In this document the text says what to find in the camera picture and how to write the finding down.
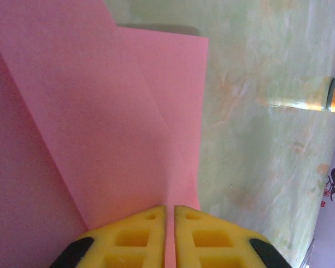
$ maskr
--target red flower print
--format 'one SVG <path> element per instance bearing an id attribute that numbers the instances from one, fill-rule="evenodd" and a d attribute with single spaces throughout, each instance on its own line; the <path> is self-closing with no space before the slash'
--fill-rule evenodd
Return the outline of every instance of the red flower print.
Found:
<path id="1" fill-rule="evenodd" d="M 323 196 L 324 197 L 329 197 L 330 196 L 330 191 L 328 191 L 327 189 L 324 189 Z"/>

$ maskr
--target pink sheet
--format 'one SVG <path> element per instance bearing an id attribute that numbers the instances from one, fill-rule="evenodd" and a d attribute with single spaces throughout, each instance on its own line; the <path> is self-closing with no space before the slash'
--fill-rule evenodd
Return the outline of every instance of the pink sheet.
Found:
<path id="1" fill-rule="evenodd" d="M 173 205 L 199 208 L 207 40 L 115 27 L 102 5 L 0 2 L 0 52 L 87 226 L 167 204 L 174 267 Z"/>
<path id="2" fill-rule="evenodd" d="M 0 267 L 48 267 L 86 230 L 0 56 Z"/>

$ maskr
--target mottled green surface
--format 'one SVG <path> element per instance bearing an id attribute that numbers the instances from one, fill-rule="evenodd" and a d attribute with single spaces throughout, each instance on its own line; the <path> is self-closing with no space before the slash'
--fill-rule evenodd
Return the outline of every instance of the mottled green surface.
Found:
<path id="1" fill-rule="evenodd" d="M 117 23 L 209 37 L 198 190 L 202 210 L 267 236 L 293 267 L 312 239 L 335 114 L 335 0 L 106 0 Z"/>

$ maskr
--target black rubber grip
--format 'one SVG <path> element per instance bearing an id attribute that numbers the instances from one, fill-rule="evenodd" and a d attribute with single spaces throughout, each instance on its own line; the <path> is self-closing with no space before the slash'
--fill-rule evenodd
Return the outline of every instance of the black rubber grip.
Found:
<path id="1" fill-rule="evenodd" d="M 267 268 L 291 268 L 273 245 L 257 238 L 250 239 L 250 244 Z"/>
<path id="2" fill-rule="evenodd" d="M 51 264 L 50 268 L 75 268 L 93 244 L 94 239 L 84 237 L 74 241 Z"/>

